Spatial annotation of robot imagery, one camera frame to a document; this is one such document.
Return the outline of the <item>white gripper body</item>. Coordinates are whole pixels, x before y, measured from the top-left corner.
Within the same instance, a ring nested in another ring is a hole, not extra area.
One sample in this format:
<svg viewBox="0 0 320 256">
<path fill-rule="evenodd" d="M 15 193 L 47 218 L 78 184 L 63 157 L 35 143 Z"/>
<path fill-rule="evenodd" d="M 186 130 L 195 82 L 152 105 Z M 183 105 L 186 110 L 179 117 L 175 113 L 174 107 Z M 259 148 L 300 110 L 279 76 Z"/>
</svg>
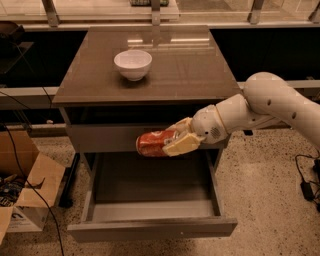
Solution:
<svg viewBox="0 0 320 256">
<path fill-rule="evenodd" d="M 197 111 L 192 117 L 191 126 L 193 132 L 206 144 L 216 144 L 228 136 L 215 105 Z"/>
</svg>

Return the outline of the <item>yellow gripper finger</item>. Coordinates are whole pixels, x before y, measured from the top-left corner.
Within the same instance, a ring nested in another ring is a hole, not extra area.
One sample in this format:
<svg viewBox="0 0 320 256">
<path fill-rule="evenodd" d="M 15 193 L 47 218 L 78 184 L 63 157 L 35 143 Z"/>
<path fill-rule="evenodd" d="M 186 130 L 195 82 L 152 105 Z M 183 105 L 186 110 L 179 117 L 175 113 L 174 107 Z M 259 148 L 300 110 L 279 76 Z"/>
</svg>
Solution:
<svg viewBox="0 0 320 256">
<path fill-rule="evenodd" d="M 170 157 L 178 156 L 198 149 L 204 140 L 204 137 L 195 133 L 182 133 L 175 140 L 165 145 L 162 150 Z"/>
<path fill-rule="evenodd" d="M 174 131 L 178 134 L 181 134 L 183 132 L 192 133 L 193 128 L 191 126 L 192 119 L 190 117 L 184 118 L 177 123 L 171 125 L 168 127 L 168 130 Z"/>
</svg>

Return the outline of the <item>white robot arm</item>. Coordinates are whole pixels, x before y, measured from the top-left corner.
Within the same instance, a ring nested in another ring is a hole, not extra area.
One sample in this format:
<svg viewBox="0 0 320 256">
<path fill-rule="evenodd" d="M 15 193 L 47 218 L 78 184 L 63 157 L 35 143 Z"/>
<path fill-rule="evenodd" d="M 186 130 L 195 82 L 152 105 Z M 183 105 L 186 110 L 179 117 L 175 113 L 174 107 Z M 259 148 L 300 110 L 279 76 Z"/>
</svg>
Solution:
<svg viewBox="0 0 320 256">
<path fill-rule="evenodd" d="M 269 127 L 279 121 L 298 131 L 320 149 L 320 105 L 307 99 L 282 78 L 268 72 L 250 76 L 240 94 L 208 105 L 191 118 L 171 126 L 177 134 L 163 147 L 168 156 L 215 144 L 240 130 Z"/>
</svg>

